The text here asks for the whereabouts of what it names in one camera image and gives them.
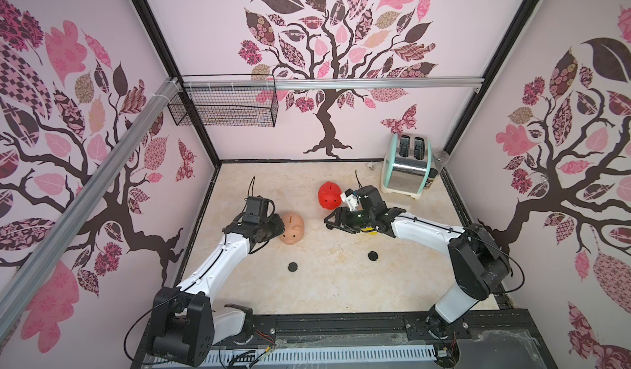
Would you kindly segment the peach piggy bank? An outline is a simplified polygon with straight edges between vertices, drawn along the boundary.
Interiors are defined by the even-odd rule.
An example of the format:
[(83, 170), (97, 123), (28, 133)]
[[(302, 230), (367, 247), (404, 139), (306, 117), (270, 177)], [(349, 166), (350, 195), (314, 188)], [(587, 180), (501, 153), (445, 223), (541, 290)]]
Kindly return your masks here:
[(305, 224), (302, 216), (295, 212), (285, 212), (281, 215), (284, 222), (284, 232), (279, 239), (286, 245), (294, 245), (304, 238)]

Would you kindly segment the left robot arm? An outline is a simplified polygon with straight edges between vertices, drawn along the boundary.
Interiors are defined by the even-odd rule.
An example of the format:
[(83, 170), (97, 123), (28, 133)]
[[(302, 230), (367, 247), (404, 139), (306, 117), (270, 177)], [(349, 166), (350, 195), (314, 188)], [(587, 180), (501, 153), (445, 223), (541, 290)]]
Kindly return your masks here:
[(211, 348), (225, 339), (251, 339), (251, 308), (227, 304), (215, 309), (214, 301), (251, 246), (268, 242), (285, 231), (278, 214), (239, 216), (223, 229), (224, 236), (212, 254), (188, 278), (173, 288), (164, 287), (154, 297), (147, 328), (146, 352), (170, 362), (198, 367)]

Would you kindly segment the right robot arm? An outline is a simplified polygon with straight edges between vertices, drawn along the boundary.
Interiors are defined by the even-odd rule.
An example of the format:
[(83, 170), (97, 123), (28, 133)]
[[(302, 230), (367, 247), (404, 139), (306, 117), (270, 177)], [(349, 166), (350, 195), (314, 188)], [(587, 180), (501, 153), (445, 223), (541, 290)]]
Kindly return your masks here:
[(446, 339), (450, 326), (494, 294), (511, 273), (509, 255), (479, 224), (457, 227), (422, 219), (403, 208), (387, 206), (373, 186), (348, 190), (341, 198), (344, 205), (324, 219), (327, 229), (348, 234), (384, 234), (419, 243), (449, 257), (455, 282), (426, 318), (427, 330), (437, 339)]

